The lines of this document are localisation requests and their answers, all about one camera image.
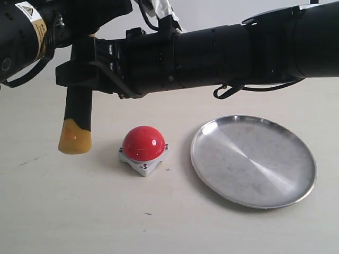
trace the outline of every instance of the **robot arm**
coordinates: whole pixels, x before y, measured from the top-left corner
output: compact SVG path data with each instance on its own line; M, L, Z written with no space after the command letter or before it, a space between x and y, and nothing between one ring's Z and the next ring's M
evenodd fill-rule
M141 98L153 92L220 84L214 96L224 99L240 90L269 91L308 77L339 77L338 13L339 2L294 6L242 24L189 33L180 33L177 20L168 15L158 20L156 33L135 28L120 40L86 36L95 29L77 36L69 32L71 60L56 69L56 83L68 87L59 150L89 151L93 90ZM0 80L7 77L0 74Z

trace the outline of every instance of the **white wall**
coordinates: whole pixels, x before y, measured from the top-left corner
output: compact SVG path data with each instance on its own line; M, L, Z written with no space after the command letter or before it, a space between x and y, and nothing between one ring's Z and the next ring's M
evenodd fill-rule
M139 26L147 32L151 32L144 23L137 4L134 1L132 2L134 11L103 26L97 37L105 39L124 38L126 30ZM170 0L170 2L181 20L180 25L187 31L194 31L213 26L240 23L252 15L285 6L308 4L309 0ZM335 2L335 0L320 0L320 2L329 3ZM55 67L68 61L69 55L70 47L58 49L54 60L36 78L54 79Z

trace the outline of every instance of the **stainless steel plate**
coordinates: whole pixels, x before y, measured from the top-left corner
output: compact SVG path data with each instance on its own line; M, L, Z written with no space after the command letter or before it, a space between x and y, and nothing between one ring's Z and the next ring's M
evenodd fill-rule
M317 174L311 152L295 134L252 116L222 117L204 125L193 139L191 160L215 192L259 209L301 201Z

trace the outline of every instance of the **round tray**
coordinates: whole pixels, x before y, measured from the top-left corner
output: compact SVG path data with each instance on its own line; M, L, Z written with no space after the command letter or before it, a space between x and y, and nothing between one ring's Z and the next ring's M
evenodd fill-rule
M215 192L258 209L301 201L317 176L310 150L295 134L253 116L227 116L205 124L193 139L191 160Z

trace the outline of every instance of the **yellow rubber fingertip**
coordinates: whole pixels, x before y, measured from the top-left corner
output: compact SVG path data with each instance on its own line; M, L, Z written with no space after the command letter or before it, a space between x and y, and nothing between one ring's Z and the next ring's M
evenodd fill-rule
M73 119L64 121L58 150L67 155L81 155L92 148L91 132L81 129Z

